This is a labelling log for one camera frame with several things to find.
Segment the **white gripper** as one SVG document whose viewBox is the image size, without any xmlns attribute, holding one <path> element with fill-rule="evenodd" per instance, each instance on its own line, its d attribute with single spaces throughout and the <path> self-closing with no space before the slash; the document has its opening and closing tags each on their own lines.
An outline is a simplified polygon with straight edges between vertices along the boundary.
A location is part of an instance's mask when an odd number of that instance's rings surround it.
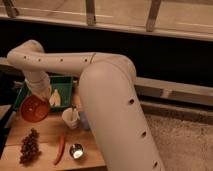
<svg viewBox="0 0 213 171">
<path fill-rule="evenodd" d="M 33 91 L 33 94 L 36 95 L 42 101 L 48 101 L 51 97 L 52 87 L 50 85 L 40 86 Z"/>
</svg>

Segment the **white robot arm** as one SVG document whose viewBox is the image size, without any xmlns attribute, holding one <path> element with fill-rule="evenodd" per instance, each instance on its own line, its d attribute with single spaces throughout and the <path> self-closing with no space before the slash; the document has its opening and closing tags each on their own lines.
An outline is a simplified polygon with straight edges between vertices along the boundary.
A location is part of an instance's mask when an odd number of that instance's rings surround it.
<svg viewBox="0 0 213 171">
<path fill-rule="evenodd" d="M 79 96 L 108 171 L 166 171 L 134 88 L 136 69 L 124 55 L 46 53 L 28 40 L 7 54 L 32 93 L 50 96 L 49 73 L 79 79 Z"/>
</svg>

